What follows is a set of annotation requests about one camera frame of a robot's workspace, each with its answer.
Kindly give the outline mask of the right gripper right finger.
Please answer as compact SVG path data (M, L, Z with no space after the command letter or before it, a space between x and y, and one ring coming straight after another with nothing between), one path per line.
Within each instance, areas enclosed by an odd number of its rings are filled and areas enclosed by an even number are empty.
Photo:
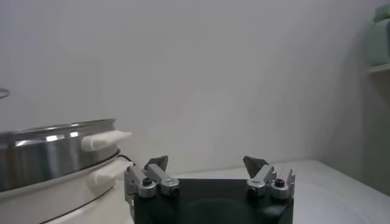
M292 169L277 172L264 159L245 156L244 165L250 176L246 181L247 196L258 198L269 194L276 200L292 198L295 193L295 174Z

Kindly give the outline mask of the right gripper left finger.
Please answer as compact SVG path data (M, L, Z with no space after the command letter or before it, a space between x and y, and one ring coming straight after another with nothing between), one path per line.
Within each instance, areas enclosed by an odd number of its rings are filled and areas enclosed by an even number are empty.
M178 197L180 182L165 171L168 166L167 155L151 158L143 167L132 165L124 171L125 195L138 195L141 198L156 196L157 190L169 197Z

